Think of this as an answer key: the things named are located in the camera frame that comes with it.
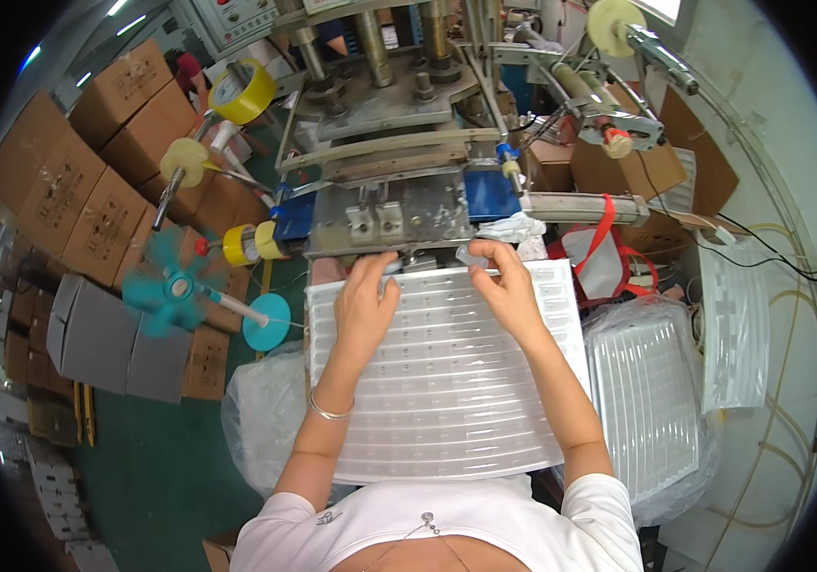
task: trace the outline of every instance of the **factory floor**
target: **factory floor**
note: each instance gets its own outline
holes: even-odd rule
[[[250,133],[273,139],[259,130]],[[274,186],[277,144],[268,145],[268,156],[255,154],[246,165]],[[302,259],[273,263],[269,287],[288,300],[294,322],[303,322],[306,269]],[[262,282],[263,264],[253,275]],[[251,281],[246,302],[259,292]],[[287,339],[301,338],[303,331],[292,327]],[[238,365],[254,359],[243,335],[232,336],[227,381]],[[183,399],[173,405],[95,391],[94,417],[95,446],[84,442],[75,448],[73,463],[81,473],[90,525],[120,572],[207,572],[202,540],[240,526],[262,506],[231,461],[221,403]]]

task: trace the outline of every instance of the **person in red shirt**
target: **person in red shirt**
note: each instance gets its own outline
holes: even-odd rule
[[[164,60],[167,61],[167,66],[171,69],[180,89],[186,93],[186,97],[195,92],[199,98],[199,114],[205,113],[208,109],[208,91],[212,88],[212,83],[202,72],[199,61],[193,54],[176,49],[167,50]]]

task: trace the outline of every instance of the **plastic blister tray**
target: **plastic blister tray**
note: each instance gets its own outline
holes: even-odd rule
[[[741,265],[766,256],[739,243],[714,249]],[[767,362],[771,339],[765,270],[742,268],[705,248],[698,249],[704,292],[704,413],[723,407],[761,407],[765,404]]]
[[[612,467],[632,503],[699,466],[688,319],[678,306],[657,312],[584,334]]]
[[[567,260],[526,263],[542,318],[592,395]],[[357,384],[335,481],[482,479],[562,462],[529,364],[466,268],[394,276],[402,295]],[[335,342],[342,283],[307,288],[310,379]]]

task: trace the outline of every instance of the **woman's right hand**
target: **woman's right hand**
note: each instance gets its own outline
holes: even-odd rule
[[[490,258],[492,267],[501,273],[490,276],[479,266],[469,266],[471,283],[484,297],[497,322],[523,349],[527,349],[530,342],[544,339],[548,329],[536,304],[529,270],[523,266],[517,251],[506,243],[474,240],[469,243],[469,254]]]

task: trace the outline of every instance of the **ceiling light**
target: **ceiling light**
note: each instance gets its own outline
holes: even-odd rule
[[[132,28],[133,26],[135,26],[136,24],[138,24],[140,21],[144,20],[144,19],[145,19],[145,16],[147,16],[147,15],[142,14],[141,16],[137,17],[136,19],[132,20],[132,23],[131,23],[131,24],[129,24],[129,25],[126,27],[126,28],[121,29],[121,30],[119,30],[119,31],[117,32],[117,36],[122,36],[123,34],[125,34],[125,33],[126,33],[126,30],[128,30],[128,29]]]
[[[33,49],[31,54],[29,56],[27,56],[27,59],[24,61],[24,63],[20,64],[20,70],[18,70],[18,73],[23,72],[24,68],[27,67],[27,64],[29,64],[31,62],[31,60],[36,58],[37,54],[39,54],[39,53],[40,53],[40,45],[38,44],[37,47]]]
[[[128,0],[117,0],[117,3],[110,8],[109,12],[106,13],[106,16],[113,16],[119,11],[119,8],[121,8],[122,5],[126,4],[127,2]]]

